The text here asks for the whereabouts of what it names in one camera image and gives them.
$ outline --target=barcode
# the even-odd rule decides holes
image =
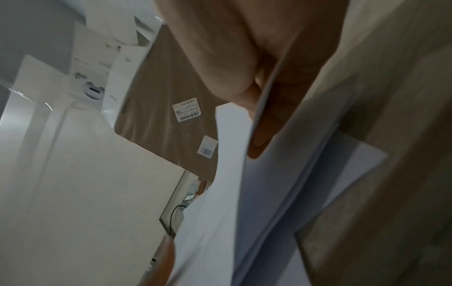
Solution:
[[[192,113],[192,114],[189,114],[189,115],[186,115],[186,116],[182,116],[182,117],[180,118],[180,120],[185,120],[185,119],[188,119],[188,118],[190,118],[190,117],[197,116],[197,115],[199,115],[199,112],[195,112],[195,113]]]
[[[203,153],[204,155],[210,157],[210,155],[212,155],[212,150],[202,147],[201,148],[201,153]]]

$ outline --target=gray wall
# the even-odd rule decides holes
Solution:
[[[67,73],[74,21],[85,20],[56,0],[5,0],[0,8],[0,79],[13,83],[25,54]],[[9,91],[0,87],[0,115]]]

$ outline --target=barcode sticker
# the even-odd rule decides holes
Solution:
[[[196,98],[173,104],[173,109],[179,123],[201,115],[201,109]]]
[[[212,158],[213,153],[215,152],[215,148],[217,148],[218,141],[216,141],[213,138],[210,138],[209,136],[205,136],[202,139],[201,145],[198,149],[198,154],[203,155],[207,158]]]

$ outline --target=wire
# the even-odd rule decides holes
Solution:
[[[182,207],[184,207],[184,208],[187,208],[186,206],[184,206],[184,205],[178,205],[178,206],[176,206],[175,208],[174,208],[174,210],[172,211],[172,213],[171,213],[171,216],[169,217],[169,236],[171,236],[171,220],[173,219],[173,213],[174,213],[174,211],[178,208],[178,207],[180,207],[180,206],[182,206]]]

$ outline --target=white label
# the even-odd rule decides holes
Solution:
[[[198,149],[198,154],[203,155],[207,158],[212,158],[213,152],[215,151],[215,148],[217,148],[218,141],[216,141],[213,138],[210,138],[209,136],[204,136],[202,139],[201,145]]]
[[[196,98],[173,104],[173,109],[179,123],[201,115],[201,109]]]

